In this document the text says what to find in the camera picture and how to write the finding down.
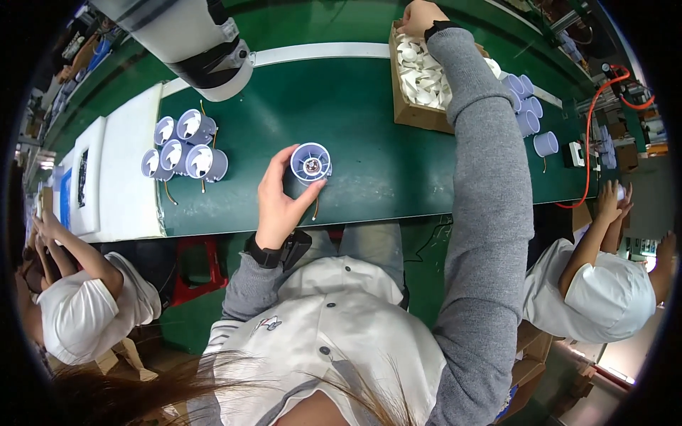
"green table surface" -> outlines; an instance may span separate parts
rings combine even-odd
[[[198,108],[200,95],[185,89],[164,98],[160,117],[179,117]],[[160,204],[168,236],[253,230],[258,223],[256,189],[270,158],[295,143],[317,142],[330,152],[333,175],[320,195],[317,220],[312,207],[301,225],[362,222],[434,215],[451,211],[456,139],[440,132],[396,125],[389,61],[371,58],[315,59],[256,68],[238,95],[205,102],[207,115],[220,127],[216,148],[230,166],[217,183],[173,177]],[[542,131],[552,130],[561,144],[580,136],[577,117],[565,117],[543,103]],[[584,169],[568,169],[560,155],[535,154],[525,140],[534,202],[582,196]],[[304,186],[291,172],[284,190],[292,197]]]

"embroidered logo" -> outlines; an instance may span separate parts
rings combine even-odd
[[[276,315],[272,318],[266,318],[258,323],[256,328],[251,332],[251,335],[253,335],[260,327],[265,327],[268,331],[273,331],[280,324],[282,324],[282,321],[278,321]]]

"black wristband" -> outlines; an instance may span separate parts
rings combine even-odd
[[[283,247],[280,247],[279,250],[261,249],[256,244],[255,232],[244,243],[244,252],[251,255],[256,263],[265,269],[275,269],[277,267],[282,259],[283,249]]]
[[[425,41],[428,43],[428,39],[430,39],[432,35],[446,28],[461,28],[461,26],[449,20],[435,20],[433,21],[433,27],[424,31]]]

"white cloth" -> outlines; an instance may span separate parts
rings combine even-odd
[[[402,295],[386,272],[347,256],[322,258],[293,273],[279,297],[279,304],[247,322],[223,320],[211,328],[205,353],[241,350],[256,359],[247,366],[216,361],[215,377],[271,380],[238,398],[218,393],[224,425],[263,423],[287,392],[312,379],[309,374],[338,381],[332,361],[343,360],[388,401],[402,401],[398,372],[416,424],[426,422],[445,358],[426,326],[397,306]],[[316,390],[334,401],[350,425],[367,424],[354,401],[326,384],[289,397],[272,421]]]
[[[646,269],[614,254],[599,252],[595,266],[576,273],[564,300],[559,277],[575,246],[554,242],[526,275],[524,319],[559,337],[610,343],[631,337],[656,309]]]
[[[120,254],[105,257],[123,274],[117,301],[101,279],[85,271],[57,280],[38,296],[45,349],[65,364],[95,360],[133,327],[161,315],[156,289]]]

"gray sleeve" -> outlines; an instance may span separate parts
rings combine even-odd
[[[225,287],[221,320],[246,322],[270,309],[278,300],[276,286],[282,276],[282,266],[264,269],[248,254],[239,255],[239,269]]]
[[[507,89],[467,30],[428,48],[452,87],[457,138],[445,301],[433,329],[447,365],[428,425],[487,425],[512,381],[533,198],[528,159]]]

